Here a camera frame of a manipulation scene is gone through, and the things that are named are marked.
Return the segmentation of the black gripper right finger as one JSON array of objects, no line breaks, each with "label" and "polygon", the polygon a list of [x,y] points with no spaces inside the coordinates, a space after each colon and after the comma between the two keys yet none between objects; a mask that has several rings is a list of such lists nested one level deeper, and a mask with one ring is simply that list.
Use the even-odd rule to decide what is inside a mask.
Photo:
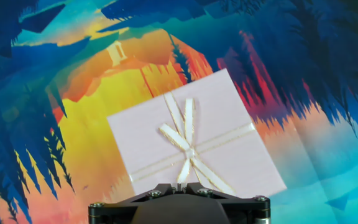
[{"label": "black gripper right finger", "polygon": [[180,193],[214,199],[223,206],[227,216],[244,214],[251,224],[271,224],[270,199],[263,195],[239,198],[204,187],[199,182],[180,184]]}]

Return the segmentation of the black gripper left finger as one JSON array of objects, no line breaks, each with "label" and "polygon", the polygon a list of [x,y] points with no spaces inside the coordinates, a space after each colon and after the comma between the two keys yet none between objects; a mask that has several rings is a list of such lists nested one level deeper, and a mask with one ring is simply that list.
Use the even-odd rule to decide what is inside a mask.
[{"label": "black gripper left finger", "polygon": [[93,202],[88,205],[88,223],[114,223],[116,217],[133,215],[144,202],[175,193],[179,193],[179,186],[173,187],[171,184],[158,184],[152,190],[118,203]]}]

